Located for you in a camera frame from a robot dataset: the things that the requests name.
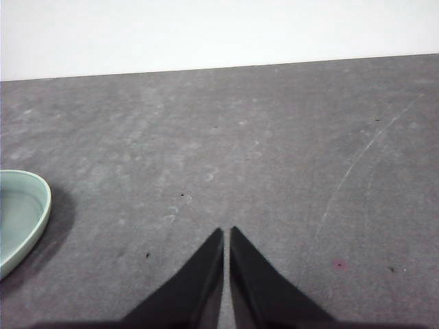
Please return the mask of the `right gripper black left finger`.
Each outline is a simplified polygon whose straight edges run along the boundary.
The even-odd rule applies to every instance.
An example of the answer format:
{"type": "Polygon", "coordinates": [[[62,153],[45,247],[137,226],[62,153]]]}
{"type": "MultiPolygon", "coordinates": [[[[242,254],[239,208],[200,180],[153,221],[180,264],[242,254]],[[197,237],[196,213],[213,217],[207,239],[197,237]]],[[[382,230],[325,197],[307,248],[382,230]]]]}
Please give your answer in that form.
{"type": "Polygon", "coordinates": [[[217,326],[224,272],[224,232],[217,228],[157,291],[116,321],[43,322],[35,328],[201,328],[217,326]]]}

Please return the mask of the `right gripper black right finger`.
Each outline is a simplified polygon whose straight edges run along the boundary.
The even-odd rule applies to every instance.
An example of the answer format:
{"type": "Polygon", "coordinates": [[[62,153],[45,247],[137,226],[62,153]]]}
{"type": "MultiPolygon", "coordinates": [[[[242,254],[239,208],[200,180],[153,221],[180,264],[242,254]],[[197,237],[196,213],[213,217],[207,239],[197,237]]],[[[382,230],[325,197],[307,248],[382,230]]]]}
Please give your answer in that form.
{"type": "Polygon", "coordinates": [[[340,321],[286,280],[236,226],[230,229],[230,286],[238,328],[423,328],[340,321]]]}

